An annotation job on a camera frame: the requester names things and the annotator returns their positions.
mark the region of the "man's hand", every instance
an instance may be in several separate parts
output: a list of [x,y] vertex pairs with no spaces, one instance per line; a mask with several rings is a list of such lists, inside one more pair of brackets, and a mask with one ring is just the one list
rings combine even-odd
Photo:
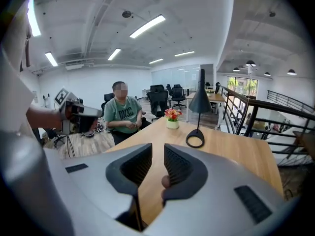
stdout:
[[142,120],[141,119],[136,121],[136,126],[137,126],[137,128],[140,128],[142,126]]
[[130,120],[126,120],[126,127],[129,129],[134,129],[136,127],[136,124],[131,122]]

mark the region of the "dark pants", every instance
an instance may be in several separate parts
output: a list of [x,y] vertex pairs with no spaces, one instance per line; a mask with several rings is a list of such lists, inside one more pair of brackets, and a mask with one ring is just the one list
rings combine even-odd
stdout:
[[[140,127],[140,129],[144,129],[145,127],[149,126],[151,123],[148,122],[145,118],[142,118],[142,125]],[[122,141],[128,139],[129,137],[131,137],[132,135],[134,135],[136,132],[134,133],[122,133],[122,132],[119,132],[119,131],[112,131],[111,132],[112,135],[113,135],[113,138],[114,138],[114,143],[115,145],[117,145],[118,143],[121,143]]]

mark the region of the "man's hair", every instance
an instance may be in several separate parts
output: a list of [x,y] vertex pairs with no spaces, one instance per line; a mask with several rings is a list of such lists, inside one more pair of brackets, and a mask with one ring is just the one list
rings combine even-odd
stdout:
[[123,82],[123,81],[116,81],[116,82],[113,84],[113,91],[115,91],[115,90],[116,90],[116,87],[117,87],[118,85],[121,85],[121,84],[125,84],[125,82]]

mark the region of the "white flower pot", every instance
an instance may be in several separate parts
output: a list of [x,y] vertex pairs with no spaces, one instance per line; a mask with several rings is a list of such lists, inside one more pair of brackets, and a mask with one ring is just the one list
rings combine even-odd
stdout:
[[172,128],[172,129],[177,129],[179,127],[179,122],[166,120],[166,127]]

